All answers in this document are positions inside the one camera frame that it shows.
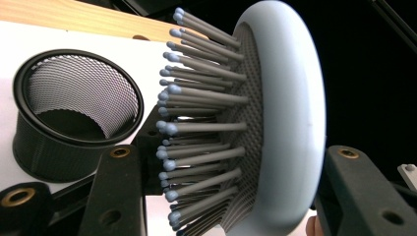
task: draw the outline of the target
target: gray bristle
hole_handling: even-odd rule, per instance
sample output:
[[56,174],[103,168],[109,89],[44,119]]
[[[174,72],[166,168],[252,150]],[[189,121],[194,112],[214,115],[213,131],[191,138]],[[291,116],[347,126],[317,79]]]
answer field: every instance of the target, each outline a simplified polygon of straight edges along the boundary
[[257,191],[263,98],[256,43],[246,24],[227,35],[181,9],[174,19],[206,37],[172,29],[182,41],[168,42],[173,53],[164,57],[179,67],[160,72],[159,113],[170,121],[157,123],[167,136],[157,156],[165,197],[177,202],[170,224],[177,235],[202,235],[217,224],[227,232],[250,213]]

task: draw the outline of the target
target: brush head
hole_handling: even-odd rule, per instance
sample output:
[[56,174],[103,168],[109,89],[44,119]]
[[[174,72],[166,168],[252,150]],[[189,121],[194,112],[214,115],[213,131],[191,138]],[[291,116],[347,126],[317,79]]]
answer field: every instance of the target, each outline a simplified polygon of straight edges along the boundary
[[[212,40],[173,29],[182,45],[167,43],[176,52],[163,55],[182,67],[160,72],[176,79],[162,83],[160,113],[170,121],[156,126],[167,149],[191,153],[157,153],[166,198],[177,203],[170,224],[181,235],[216,224],[230,235],[289,233],[313,200],[325,146],[322,78],[307,28],[277,1],[249,8],[233,35],[180,9],[175,20]],[[216,148],[195,153],[193,145]],[[206,168],[214,164],[223,167]]]

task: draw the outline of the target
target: black mesh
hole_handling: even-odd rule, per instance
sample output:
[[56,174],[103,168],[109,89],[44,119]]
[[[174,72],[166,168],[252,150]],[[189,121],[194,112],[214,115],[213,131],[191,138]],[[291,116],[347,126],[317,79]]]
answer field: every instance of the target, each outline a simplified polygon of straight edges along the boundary
[[229,109],[223,117],[219,118],[220,123],[238,123],[241,121],[248,123],[246,132],[223,134],[225,143],[231,143],[234,147],[245,147],[246,151],[244,157],[227,160],[229,169],[239,166],[245,174],[237,182],[230,181],[222,185],[222,189],[227,189],[236,183],[239,187],[239,192],[231,200],[220,223],[226,232],[252,211],[258,190],[264,141],[261,63],[257,44],[252,30],[247,24],[239,25],[233,35],[242,42],[239,53],[245,55],[245,60],[234,71],[245,74],[248,80],[239,86],[235,86],[230,93],[249,96],[250,102],[248,105],[235,106]]
[[129,75],[84,51],[33,57],[18,72],[14,90],[20,110],[15,158],[28,173],[49,181],[93,172],[101,150],[131,135],[143,115],[140,91]]

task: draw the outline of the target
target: brass screw hole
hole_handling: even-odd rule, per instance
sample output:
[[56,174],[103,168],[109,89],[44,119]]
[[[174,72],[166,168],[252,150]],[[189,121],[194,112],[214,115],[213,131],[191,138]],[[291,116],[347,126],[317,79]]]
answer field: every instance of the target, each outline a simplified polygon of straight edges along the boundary
[[20,188],[8,193],[1,201],[3,207],[15,207],[29,201],[34,196],[34,188]]
[[125,157],[130,153],[130,150],[126,147],[118,147],[111,151],[110,155],[114,158]]
[[358,158],[359,157],[359,154],[358,153],[356,153],[356,152],[354,152],[352,150],[349,150],[349,149],[339,149],[338,150],[338,153],[341,156],[344,156],[346,158],[351,158],[351,159],[354,159],[354,158]]

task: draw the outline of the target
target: mesh cup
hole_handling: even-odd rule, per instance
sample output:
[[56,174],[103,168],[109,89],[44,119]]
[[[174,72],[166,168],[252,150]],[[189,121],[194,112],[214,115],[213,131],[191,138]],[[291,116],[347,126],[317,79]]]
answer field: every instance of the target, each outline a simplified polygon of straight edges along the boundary
[[48,182],[91,174],[101,153],[132,135],[143,116],[143,99],[130,76],[79,50],[29,59],[14,80],[14,96],[14,156],[28,174]]

